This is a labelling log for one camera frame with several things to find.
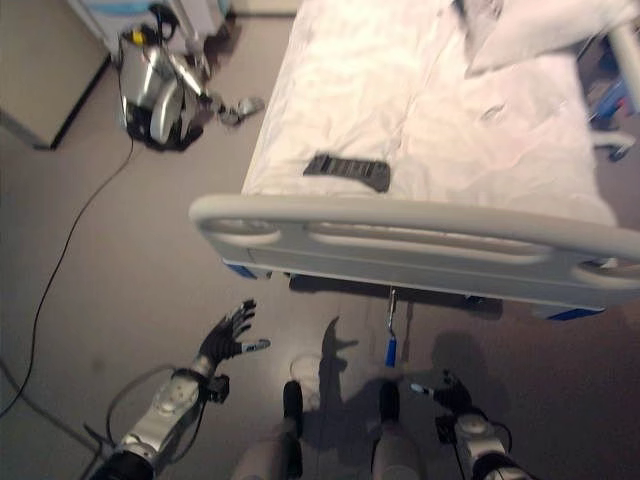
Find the white bed sheet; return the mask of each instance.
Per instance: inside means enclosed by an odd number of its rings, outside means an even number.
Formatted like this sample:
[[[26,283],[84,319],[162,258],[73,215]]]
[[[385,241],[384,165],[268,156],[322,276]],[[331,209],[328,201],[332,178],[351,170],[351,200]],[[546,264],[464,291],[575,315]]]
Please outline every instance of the white bed sheet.
[[[306,0],[243,193],[381,195],[303,177],[328,151],[386,160],[390,198],[615,225],[598,194],[573,56],[466,79],[464,43],[449,0]]]

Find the remote control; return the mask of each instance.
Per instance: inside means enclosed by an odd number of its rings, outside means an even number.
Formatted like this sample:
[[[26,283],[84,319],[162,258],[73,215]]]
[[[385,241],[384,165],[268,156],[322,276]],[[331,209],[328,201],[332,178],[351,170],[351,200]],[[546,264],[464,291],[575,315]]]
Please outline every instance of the remote control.
[[[303,175],[333,175],[360,180],[376,192],[386,192],[391,183],[391,168],[379,160],[340,158],[319,153],[305,168]]]

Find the bed wheel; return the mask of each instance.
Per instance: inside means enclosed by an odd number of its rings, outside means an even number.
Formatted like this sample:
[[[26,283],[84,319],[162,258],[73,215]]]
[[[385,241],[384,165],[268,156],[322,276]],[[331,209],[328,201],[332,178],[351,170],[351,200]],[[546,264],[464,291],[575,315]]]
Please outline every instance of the bed wheel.
[[[622,160],[627,153],[629,152],[628,148],[618,148],[615,150],[612,150],[611,152],[609,152],[609,160],[611,160],[612,162],[617,162],[619,160]]]

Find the grey floor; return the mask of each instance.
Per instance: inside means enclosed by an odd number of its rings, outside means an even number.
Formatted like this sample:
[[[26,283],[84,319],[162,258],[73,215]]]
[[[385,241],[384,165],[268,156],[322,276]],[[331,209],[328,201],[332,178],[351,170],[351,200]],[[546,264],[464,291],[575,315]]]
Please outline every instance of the grey floor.
[[[241,22],[213,85],[226,98],[268,98],[289,19]],[[109,71],[55,152],[36,152],[0,132],[2,166],[2,357],[22,377],[31,320],[74,215],[122,161],[128,138],[115,126]],[[163,478],[226,478],[243,450],[279,420],[282,385],[301,379],[309,411],[304,478],[367,478],[376,431],[386,335],[385,301],[345,293],[293,293],[284,277],[242,279],[189,223],[192,200],[238,192],[261,117],[238,130],[209,125],[185,154],[136,145],[131,165],[80,222],[45,303],[28,394],[76,429],[103,430],[115,392],[160,363],[186,364],[213,322],[246,297],[258,314],[251,336],[272,347],[221,367],[231,377],[223,406],[208,408],[193,450]],[[626,124],[640,133],[640,124]],[[620,223],[640,229],[640,154],[601,161],[603,196]],[[550,323],[523,305],[495,314],[455,302],[398,309],[400,371],[424,382],[454,370],[476,403],[510,425],[515,458],[545,479],[640,478],[640,302]],[[116,412],[122,434],[160,378]],[[12,391],[3,379],[6,404]],[[457,478],[436,440],[439,410],[402,387],[401,420],[420,445],[430,478]],[[2,479],[74,479],[90,454],[23,403],[0,424]]]

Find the pillow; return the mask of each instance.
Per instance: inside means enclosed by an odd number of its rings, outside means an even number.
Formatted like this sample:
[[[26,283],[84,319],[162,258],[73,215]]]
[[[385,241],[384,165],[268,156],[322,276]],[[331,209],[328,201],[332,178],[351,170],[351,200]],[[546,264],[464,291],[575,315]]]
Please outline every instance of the pillow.
[[[462,0],[470,73],[568,47],[634,20],[637,0]]]

